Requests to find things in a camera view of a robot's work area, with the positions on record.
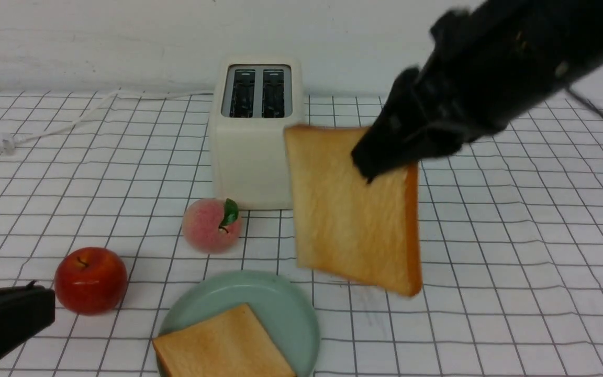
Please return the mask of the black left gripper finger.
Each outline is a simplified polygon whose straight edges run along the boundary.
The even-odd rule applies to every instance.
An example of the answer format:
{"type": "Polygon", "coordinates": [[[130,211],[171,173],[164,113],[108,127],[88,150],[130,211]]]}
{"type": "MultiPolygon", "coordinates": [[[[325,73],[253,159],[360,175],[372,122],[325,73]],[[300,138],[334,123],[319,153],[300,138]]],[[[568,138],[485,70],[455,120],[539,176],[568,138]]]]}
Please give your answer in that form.
{"type": "Polygon", "coordinates": [[[31,281],[0,288],[0,359],[55,321],[55,291],[31,281]]]}

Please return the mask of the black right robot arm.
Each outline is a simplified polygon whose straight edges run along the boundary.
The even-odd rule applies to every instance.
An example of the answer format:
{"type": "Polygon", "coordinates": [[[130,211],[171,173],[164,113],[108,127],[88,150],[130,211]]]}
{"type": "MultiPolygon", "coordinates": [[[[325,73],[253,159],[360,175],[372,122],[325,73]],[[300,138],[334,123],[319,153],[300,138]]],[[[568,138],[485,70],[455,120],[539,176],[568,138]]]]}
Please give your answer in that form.
{"type": "Polygon", "coordinates": [[[429,32],[428,60],[398,75],[351,152],[367,181],[495,136],[603,65],[603,1],[485,1],[429,32]]]}

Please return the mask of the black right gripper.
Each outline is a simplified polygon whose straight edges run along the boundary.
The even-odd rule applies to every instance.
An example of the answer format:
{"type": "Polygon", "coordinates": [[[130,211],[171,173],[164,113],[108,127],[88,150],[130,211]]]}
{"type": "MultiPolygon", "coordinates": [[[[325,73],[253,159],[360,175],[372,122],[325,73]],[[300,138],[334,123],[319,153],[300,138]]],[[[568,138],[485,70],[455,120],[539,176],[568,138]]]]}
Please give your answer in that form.
{"type": "Polygon", "coordinates": [[[393,83],[382,113],[364,127],[350,157],[376,177],[505,128],[538,100],[530,41],[536,8],[447,10],[430,28],[435,47],[423,68],[393,83]]]}

